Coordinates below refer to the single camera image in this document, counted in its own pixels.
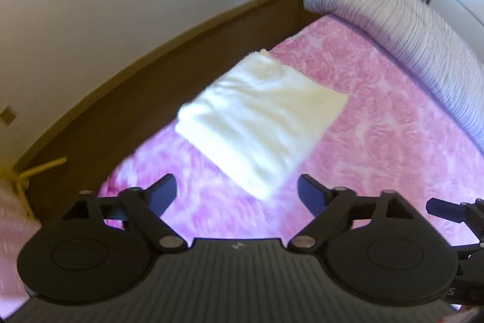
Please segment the yellow clothes rack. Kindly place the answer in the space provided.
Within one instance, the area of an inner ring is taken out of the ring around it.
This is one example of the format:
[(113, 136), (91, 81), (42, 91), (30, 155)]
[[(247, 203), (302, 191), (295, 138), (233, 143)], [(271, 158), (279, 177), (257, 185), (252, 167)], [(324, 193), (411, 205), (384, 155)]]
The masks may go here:
[(34, 212), (25, 194), (30, 186), (30, 179), (35, 175), (63, 166), (66, 163), (67, 157), (60, 157), (42, 165), (31, 167), (22, 172), (17, 172), (8, 166), (1, 165), (1, 180), (12, 186), (14, 194), (20, 199), (22, 206), (26, 210), (27, 217), (31, 220), (35, 220)]

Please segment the pink rose pattern blanket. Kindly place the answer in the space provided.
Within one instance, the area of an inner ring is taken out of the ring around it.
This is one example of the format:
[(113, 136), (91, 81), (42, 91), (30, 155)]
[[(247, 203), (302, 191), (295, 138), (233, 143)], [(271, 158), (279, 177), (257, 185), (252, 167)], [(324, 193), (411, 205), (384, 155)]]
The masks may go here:
[[(483, 195), (483, 158), (468, 136), (362, 30), (326, 15), (272, 49), (272, 55), (349, 101), (299, 168), (329, 188), (365, 196), (395, 190), (417, 210), (427, 200)], [(117, 195), (175, 175), (177, 196), (163, 220), (187, 240), (288, 240), (311, 220), (291, 175), (275, 196), (253, 198), (175, 132), (141, 144), (99, 193)]]

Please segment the grey ribbed quilt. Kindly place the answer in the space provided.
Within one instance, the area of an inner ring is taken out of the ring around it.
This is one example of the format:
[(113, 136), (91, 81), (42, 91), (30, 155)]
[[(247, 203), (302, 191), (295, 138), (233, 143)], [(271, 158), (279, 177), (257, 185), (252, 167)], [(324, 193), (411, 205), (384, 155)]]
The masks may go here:
[(421, 0), (303, 0), (362, 29), (411, 74), (483, 148), (483, 62)]

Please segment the cream knit sweater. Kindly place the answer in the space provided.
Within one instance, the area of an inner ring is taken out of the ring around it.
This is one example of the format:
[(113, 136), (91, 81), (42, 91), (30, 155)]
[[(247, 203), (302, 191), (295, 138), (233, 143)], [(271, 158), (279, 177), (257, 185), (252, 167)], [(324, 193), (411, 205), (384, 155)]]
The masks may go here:
[(348, 100), (261, 50), (183, 105), (175, 132), (242, 190), (265, 200), (314, 150)]

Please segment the pink plastic cover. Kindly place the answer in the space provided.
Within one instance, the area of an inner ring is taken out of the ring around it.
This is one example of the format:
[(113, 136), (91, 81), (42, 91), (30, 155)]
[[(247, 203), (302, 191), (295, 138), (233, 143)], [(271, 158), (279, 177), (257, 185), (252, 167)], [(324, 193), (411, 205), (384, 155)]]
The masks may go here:
[(17, 271), (17, 258), (41, 224), (27, 217), (21, 200), (3, 182), (0, 209), (0, 304), (1, 318), (7, 318), (29, 299)]

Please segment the beige wall socket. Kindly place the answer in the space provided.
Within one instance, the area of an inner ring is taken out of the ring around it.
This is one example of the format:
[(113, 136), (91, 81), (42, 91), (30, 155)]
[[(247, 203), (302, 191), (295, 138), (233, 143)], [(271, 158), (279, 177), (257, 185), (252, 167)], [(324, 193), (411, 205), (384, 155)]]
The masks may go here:
[(16, 119), (16, 116), (16, 112), (11, 107), (5, 107), (0, 113), (0, 120), (8, 126)]

